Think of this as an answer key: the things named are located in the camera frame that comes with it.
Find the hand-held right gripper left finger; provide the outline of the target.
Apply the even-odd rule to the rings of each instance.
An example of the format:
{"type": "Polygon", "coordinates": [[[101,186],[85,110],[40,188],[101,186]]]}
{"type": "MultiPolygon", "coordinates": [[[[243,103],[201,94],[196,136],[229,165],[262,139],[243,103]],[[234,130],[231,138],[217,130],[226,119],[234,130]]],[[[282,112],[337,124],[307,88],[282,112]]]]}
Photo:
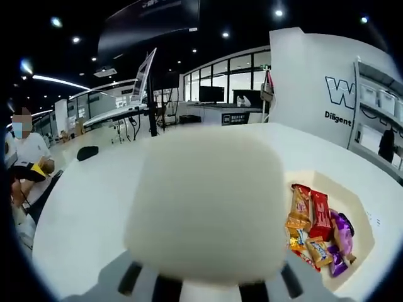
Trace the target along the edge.
{"type": "Polygon", "coordinates": [[[144,267],[126,251],[102,268],[98,282],[89,291],[63,301],[179,301],[182,288],[181,280],[144,267]]]}

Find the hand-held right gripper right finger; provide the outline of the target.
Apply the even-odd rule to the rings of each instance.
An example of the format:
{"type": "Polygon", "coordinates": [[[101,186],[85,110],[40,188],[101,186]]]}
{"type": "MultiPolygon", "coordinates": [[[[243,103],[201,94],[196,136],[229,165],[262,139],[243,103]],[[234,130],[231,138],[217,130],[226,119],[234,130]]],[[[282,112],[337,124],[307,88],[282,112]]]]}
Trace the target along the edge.
{"type": "Polygon", "coordinates": [[[346,301],[328,290],[321,275],[291,251],[280,272],[265,282],[239,286],[242,301],[346,301]]]}

